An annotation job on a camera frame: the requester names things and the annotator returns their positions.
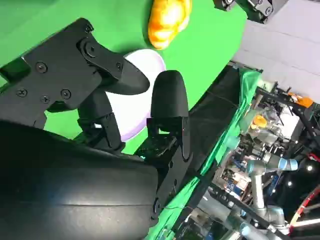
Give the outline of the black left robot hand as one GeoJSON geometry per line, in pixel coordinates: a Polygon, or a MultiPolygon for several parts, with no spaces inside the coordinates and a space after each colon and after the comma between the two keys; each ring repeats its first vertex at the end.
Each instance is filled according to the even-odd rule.
{"type": "Polygon", "coordinates": [[[245,11],[247,19],[259,24],[266,24],[273,14],[274,7],[269,0],[214,0],[216,9],[228,12],[238,5],[245,11]]]}

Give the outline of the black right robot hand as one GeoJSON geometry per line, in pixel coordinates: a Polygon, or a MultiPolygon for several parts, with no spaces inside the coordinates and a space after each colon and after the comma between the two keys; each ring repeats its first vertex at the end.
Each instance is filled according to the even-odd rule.
{"type": "Polygon", "coordinates": [[[141,240],[190,165],[187,92],[176,70],[155,79],[146,140],[122,153],[107,93],[142,94],[150,82],[92,31],[79,18],[0,70],[3,240],[141,240]]]}

